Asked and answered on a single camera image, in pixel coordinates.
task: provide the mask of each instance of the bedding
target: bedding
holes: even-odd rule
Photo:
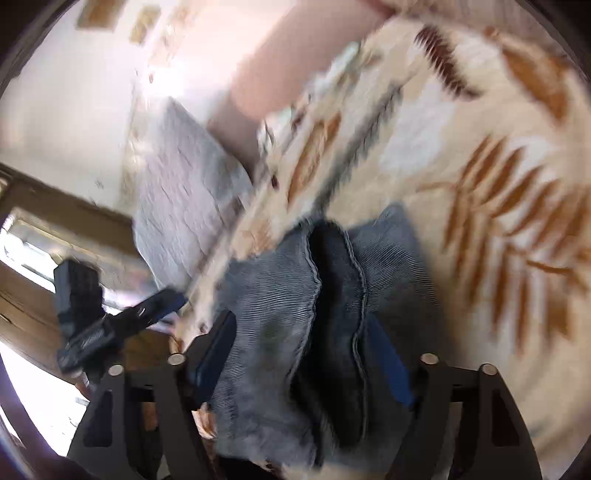
[[[175,100],[154,103],[139,156],[134,237],[160,288],[186,290],[249,199],[252,184]]]
[[[393,18],[274,135],[177,334],[210,326],[232,258],[274,249],[314,212],[350,229],[402,202],[456,365],[498,366],[559,478],[591,432],[590,113],[577,71],[538,46]]]

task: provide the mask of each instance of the window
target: window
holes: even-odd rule
[[[0,230],[0,261],[55,293],[53,270],[67,257],[98,267],[104,307],[118,313],[157,291],[142,259],[122,254],[15,208]]]
[[[0,343],[10,380],[39,433],[59,455],[66,455],[88,401],[74,385],[41,370]],[[0,417],[10,433],[4,412]]]

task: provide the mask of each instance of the beige blanket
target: beige blanket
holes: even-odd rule
[[[455,341],[497,365],[558,478],[591,432],[589,99],[538,47],[394,18],[276,139],[268,180],[194,286],[179,335],[210,325],[231,257],[315,207],[345,228],[402,200]]]

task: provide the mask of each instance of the gray cloth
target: gray cloth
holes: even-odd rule
[[[409,369],[442,354],[441,311],[402,206],[343,232],[305,220],[233,262],[219,290],[238,333],[211,405],[218,453],[384,472],[410,420],[372,356],[366,315]]]
[[[159,287],[184,290],[235,224],[252,184],[179,103],[165,100],[151,116],[141,141],[135,244]]]

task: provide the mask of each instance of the wall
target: wall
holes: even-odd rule
[[[168,68],[148,84],[148,59],[178,1],[128,0],[114,32],[76,30],[82,2],[67,11],[0,98],[0,162],[132,213],[122,175],[141,85],[209,122],[252,174],[260,119],[387,17],[359,0],[192,0],[198,16]],[[159,4],[162,15],[139,47],[128,37],[144,4]]]
[[[116,209],[134,85],[177,0],[154,3],[143,47],[128,37],[145,0],[128,0],[114,32],[76,30],[83,2],[64,14],[0,99],[0,162]]]

